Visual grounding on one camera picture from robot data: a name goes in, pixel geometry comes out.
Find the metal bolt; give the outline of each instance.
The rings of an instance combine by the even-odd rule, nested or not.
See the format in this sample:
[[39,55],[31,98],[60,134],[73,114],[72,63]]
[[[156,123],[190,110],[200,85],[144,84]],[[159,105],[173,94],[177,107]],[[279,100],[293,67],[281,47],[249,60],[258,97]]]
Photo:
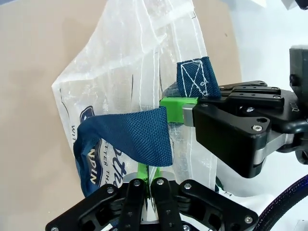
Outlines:
[[252,129],[255,131],[262,131],[263,128],[260,125],[254,125]]
[[164,184],[164,181],[163,181],[162,179],[159,179],[159,180],[157,181],[157,184],[158,184],[158,185],[162,185],[162,184]]
[[247,112],[252,112],[252,111],[254,111],[254,108],[253,108],[253,107],[248,107],[248,108],[247,108]]
[[188,225],[183,225],[183,229],[184,231],[190,231],[191,228]]
[[112,194],[112,193],[114,193],[114,189],[113,189],[113,188],[108,188],[108,189],[107,189],[107,192],[108,192],[109,194]]
[[190,189],[191,187],[192,187],[192,185],[190,183],[187,183],[187,184],[184,185],[185,189]]
[[245,217],[245,222],[246,222],[247,224],[251,224],[253,221],[254,221],[254,220],[252,219],[251,216]]
[[135,181],[134,181],[134,185],[135,185],[136,187],[138,187],[138,186],[141,185],[141,182],[140,182],[139,180],[135,180]]

